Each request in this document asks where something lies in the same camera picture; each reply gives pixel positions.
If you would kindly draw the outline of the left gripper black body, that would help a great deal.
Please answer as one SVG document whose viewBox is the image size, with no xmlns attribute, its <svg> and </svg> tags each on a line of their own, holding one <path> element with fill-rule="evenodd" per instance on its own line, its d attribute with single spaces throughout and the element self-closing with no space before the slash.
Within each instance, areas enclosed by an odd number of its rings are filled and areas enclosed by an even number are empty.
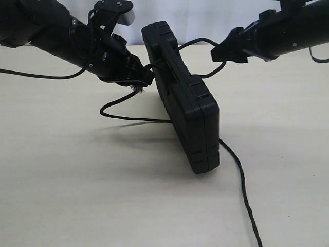
<svg viewBox="0 0 329 247">
<path fill-rule="evenodd" d="M 84 53 L 87 59 L 84 63 L 84 69 L 96 76 L 102 81 L 105 77 L 113 76 L 117 78 L 135 78 L 130 77 L 127 71 L 128 54 L 131 54 L 127 47 L 127 41 L 117 34 L 99 34 L 93 35 L 93 54 L 90 56 L 90 34 L 85 33 Z"/>
</svg>

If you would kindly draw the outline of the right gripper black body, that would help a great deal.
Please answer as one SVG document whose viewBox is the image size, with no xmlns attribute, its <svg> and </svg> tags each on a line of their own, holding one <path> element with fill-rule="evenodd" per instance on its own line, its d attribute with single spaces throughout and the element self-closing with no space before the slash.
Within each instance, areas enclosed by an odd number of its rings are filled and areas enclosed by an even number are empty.
<svg viewBox="0 0 329 247">
<path fill-rule="evenodd" d="M 240 33 L 242 37 L 241 50 L 246 57 L 257 57 L 265 62 L 270 62 L 278 58 L 261 47 L 261 41 L 259 38 L 261 27 L 275 14 L 275 10 L 263 11 L 259 14 L 258 20 L 252 22 Z"/>
</svg>

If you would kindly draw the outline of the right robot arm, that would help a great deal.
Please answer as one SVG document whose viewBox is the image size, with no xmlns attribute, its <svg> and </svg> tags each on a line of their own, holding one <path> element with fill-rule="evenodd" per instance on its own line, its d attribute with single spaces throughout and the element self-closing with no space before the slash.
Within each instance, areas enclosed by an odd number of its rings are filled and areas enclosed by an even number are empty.
<svg viewBox="0 0 329 247">
<path fill-rule="evenodd" d="M 247 27 L 236 27 L 211 50 L 214 62 L 266 62 L 298 50 L 328 43 L 328 1 L 280 1 Z"/>
</svg>

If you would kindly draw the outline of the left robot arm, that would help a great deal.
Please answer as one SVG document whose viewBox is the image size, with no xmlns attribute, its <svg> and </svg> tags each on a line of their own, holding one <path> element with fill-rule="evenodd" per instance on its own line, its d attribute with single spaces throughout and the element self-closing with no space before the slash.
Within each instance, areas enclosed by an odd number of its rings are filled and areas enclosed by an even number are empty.
<svg viewBox="0 0 329 247">
<path fill-rule="evenodd" d="M 133 6 L 131 1 L 97 1 L 84 24 L 59 1 L 1 1 L 1 45 L 30 44 L 101 81 L 146 87 L 154 74 L 113 32 L 117 24 L 134 21 Z"/>
</svg>

